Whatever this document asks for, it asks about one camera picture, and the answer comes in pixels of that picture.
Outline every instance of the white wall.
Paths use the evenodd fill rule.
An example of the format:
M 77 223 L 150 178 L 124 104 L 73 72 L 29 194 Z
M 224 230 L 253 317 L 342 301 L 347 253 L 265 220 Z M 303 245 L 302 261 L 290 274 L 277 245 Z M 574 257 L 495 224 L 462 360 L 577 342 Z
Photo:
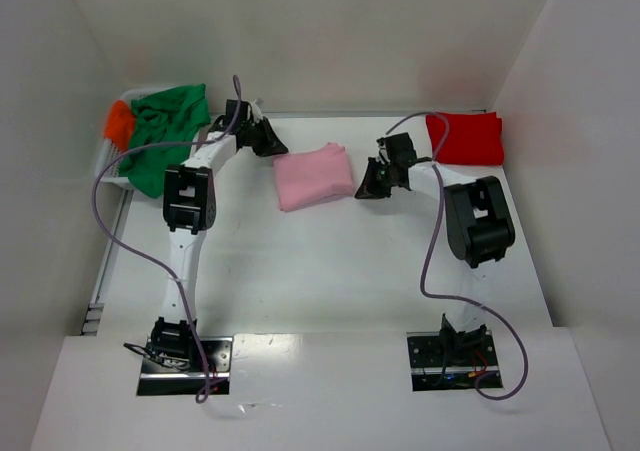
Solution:
M 556 321 L 614 449 L 638 449 L 640 0 L 549 0 L 494 107 Z
M 76 0 L 131 85 L 270 111 L 489 106 L 545 0 Z
M 104 250 L 91 165 L 121 89 L 72 0 L 0 0 L 0 36 L 0 447 L 21 451 Z

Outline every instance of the orange cloth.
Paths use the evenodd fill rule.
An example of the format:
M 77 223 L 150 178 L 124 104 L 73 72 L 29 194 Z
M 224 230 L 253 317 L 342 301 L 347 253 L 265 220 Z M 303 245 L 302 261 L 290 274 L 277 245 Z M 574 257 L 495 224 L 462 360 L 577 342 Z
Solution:
M 120 151 L 124 152 L 129 149 L 129 140 L 135 129 L 136 117 L 127 103 L 120 99 L 113 103 L 104 128 L 104 137 L 110 139 Z

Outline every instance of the cloth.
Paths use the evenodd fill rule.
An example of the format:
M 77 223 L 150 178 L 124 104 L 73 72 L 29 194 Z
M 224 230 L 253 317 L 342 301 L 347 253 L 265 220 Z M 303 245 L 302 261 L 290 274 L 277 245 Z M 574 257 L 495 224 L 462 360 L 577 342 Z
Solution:
M 131 110 L 136 129 L 129 149 L 149 143 L 191 141 L 198 130 L 211 122 L 205 99 L 206 86 L 180 86 L 133 100 Z M 162 196 L 164 172 L 170 164 L 189 157 L 187 146 L 147 149 L 127 156 L 120 163 L 120 175 L 151 198 Z
M 437 160 L 443 164 L 500 166 L 504 162 L 502 119 L 496 113 L 447 114 L 449 137 Z M 445 124 L 436 116 L 427 116 L 427 130 L 435 149 L 444 136 Z
M 353 195 L 351 164 L 343 146 L 329 143 L 310 153 L 273 158 L 282 211 L 293 211 L 329 196 Z
M 111 142 L 121 152 L 129 149 L 129 140 L 136 127 L 136 117 L 133 115 L 127 103 L 118 100 L 111 106 L 107 124 L 104 128 L 104 137 Z

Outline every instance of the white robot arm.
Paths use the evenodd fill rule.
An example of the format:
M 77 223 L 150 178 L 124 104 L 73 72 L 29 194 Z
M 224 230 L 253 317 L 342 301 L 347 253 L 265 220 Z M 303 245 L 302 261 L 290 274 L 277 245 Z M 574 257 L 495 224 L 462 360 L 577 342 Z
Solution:
M 379 153 L 369 158 L 357 199 L 382 199 L 391 188 L 404 187 L 440 197 L 440 184 L 428 158 L 418 159 L 407 133 L 378 140 Z M 515 230 L 500 181 L 493 176 L 477 179 L 438 165 L 444 182 L 445 220 L 449 247 L 465 261 L 461 294 L 484 302 L 495 268 L 515 241 Z M 467 303 L 451 302 L 448 321 L 458 331 L 482 325 L 483 311 Z
M 209 133 L 207 141 L 217 140 L 221 136 L 221 132 Z M 216 143 L 200 148 L 196 151 L 193 157 L 182 163 L 182 167 L 185 169 L 183 173 L 186 174 L 190 172 L 188 170 L 193 170 L 193 173 L 196 175 L 197 173 L 201 173 L 202 176 L 208 177 L 208 170 L 210 170 L 212 177 L 215 178 L 224 164 L 235 156 L 237 149 L 236 137 L 234 135 L 229 134 L 227 136 L 223 136 L 222 139 Z M 195 183 L 188 185 L 184 190 L 180 190 L 180 196 L 185 198 L 195 198 L 196 188 L 193 184 Z M 210 196 L 209 199 L 213 199 L 213 207 L 209 212 L 215 213 L 215 195 L 212 195 L 212 197 Z M 195 208 L 195 202 L 172 203 L 169 206 L 170 209 L 173 207 L 177 213 L 180 212 L 181 209 L 189 212 L 193 211 L 193 208 Z M 207 235 L 207 229 L 208 228 L 198 229 L 197 225 L 186 225 L 185 227 L 176 227 L 169 233 L 171 249 L 169 266 L 176 272 L 178 278 L 182 281 L 187 297 L 187 303 L 189 304 L 189 309 L 191 310 L 191 315 L 194 320 L 197 319 L 195 288 L 196 278 L 198 275 L 198 262 L 200 259 L 202 243 Z M 165 322 L 169 323 L 180 323 L 180 321 L 186 322 L 187 320 L 184 306 L 180 299 L 180 293 L 171 278 L 168 278 L 167 280 L 160 317 L 163 318 Z
M 237 101 L 227 101 L 227 112 L 214 128 L 229 126 Z M 210 132 L 208 144 L 181 165 L 165 171 L 163 216 L 169 226 L 170 261 L 183 285 L 186 302 L 196 321 L 195 289 L 198 262 L 207 230 L 216 218 L 214 177 L 237 151 L 245 146 L 259 157 L 286 154 L 287 147 L 275 135 L 267 118 L 255 105 L 240 103 L 239 123 L 234 129 Z M 151 332 L 150 347 L 154 353 L 197 361 L 193 337 L 178 287 L 168 277 L 165 297 L 158 320 Z

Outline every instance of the pink cloth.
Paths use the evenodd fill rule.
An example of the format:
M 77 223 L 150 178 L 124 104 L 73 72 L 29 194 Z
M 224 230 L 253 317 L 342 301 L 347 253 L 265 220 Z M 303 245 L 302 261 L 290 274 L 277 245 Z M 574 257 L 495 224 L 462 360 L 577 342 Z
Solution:
M 336 143 L 310 153 L 275 156 L 273 168 L 282 211 L 329 196 L 353 195 L 355 190 L 347 152 Z

